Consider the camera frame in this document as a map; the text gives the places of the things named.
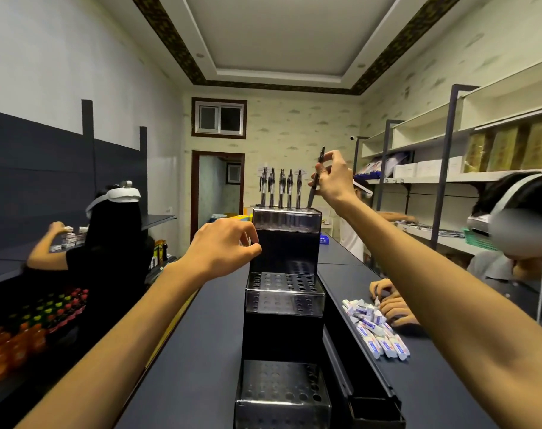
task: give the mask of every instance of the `window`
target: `window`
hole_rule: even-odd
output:
[[[245,138],[246,100],[191,99],[192,136]]]
[[[227,178],[225,180],[227,185],[240,185],[241,184],[241,164],[234,162],[228,162],[227,166]]]

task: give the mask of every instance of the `gray countertop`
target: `gray countertop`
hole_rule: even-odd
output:
[[[318,271],[337,299],[367,297],[377,276],[337,242],[321,245]],[[232,429],[248,266],[207,283],[120,417],[118,429]],[[377,364],[403,402],[408,429],[495,428],[432,341],[405,338],[406,363]]]

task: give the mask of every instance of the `beige package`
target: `beige package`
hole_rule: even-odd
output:
[[[531,126],[521,169],[542,169],[542,122],[534,123]]]
[[[527,128],[504,129],[495,134],[489,156],[488,172],[519,170],[527,147]]]
[[[492,145],[493,138],[488,133],[469,137],[468,150],[464,158],[464,173],[486,171]]]

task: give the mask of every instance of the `decorative ceiling trim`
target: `decorative ceiling trim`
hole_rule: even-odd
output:
[[[198,86],[259,88],[339,95],[362,95],[460,0],[428,0],[367,68],[351,88],[313,87],[208,80],[183,42],[160,0],[132,0],[192,84]]]

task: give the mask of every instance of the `doorway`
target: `doorway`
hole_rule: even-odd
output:
[[[245,154],[191,151],[190,242],[217,217],[243,214]]]

